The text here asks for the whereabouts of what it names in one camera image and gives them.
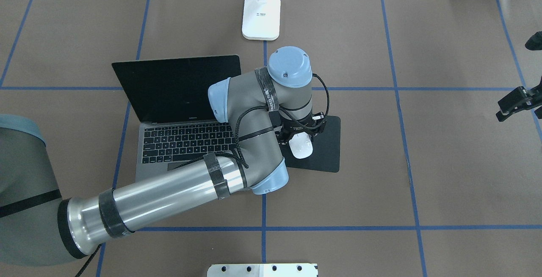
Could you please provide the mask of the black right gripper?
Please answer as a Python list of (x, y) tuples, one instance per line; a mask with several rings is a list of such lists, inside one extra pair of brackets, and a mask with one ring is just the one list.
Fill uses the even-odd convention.
[[(542, 32), (538, 31), (525, 43), (525, 48), (531, 51), (542, 50)], [(501, 100), (498, 101), (500, 110), (496, 113), (496, 118), (499, 122), (503, 122), (511, 115), (520, 111), (528, 111), (538, 107), (535, 115), (538, 119), (542, 118), (542, 80), (534, 88), (527, 90), (523, 86), (519, 86), (509, 92)]]

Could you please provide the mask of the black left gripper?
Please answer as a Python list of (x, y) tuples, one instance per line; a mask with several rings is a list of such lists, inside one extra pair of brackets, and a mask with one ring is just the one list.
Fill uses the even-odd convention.
[(317, 114), (309, 113), (302, 119), (291, 119), (288, 113), (280, 112), (279, 119), (282, 128), (276, 132), (277, 142), (287, 144), (298, 133), (306, 133), (313, 140), (313, 136), (322, 133), (327, 124), (327, 115), (323, 112)]

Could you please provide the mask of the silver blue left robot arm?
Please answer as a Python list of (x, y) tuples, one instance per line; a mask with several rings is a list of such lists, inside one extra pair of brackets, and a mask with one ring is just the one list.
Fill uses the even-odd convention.
[(316, 134), (308, 54), (282, 47), (239, 73), (237, 55), (112, 64), (141, 121), (137, 182), (64, 199), (37, 124), (1, 115), (1, 261), (51, 266), (241, 190), (289, 176), (280, 144)]

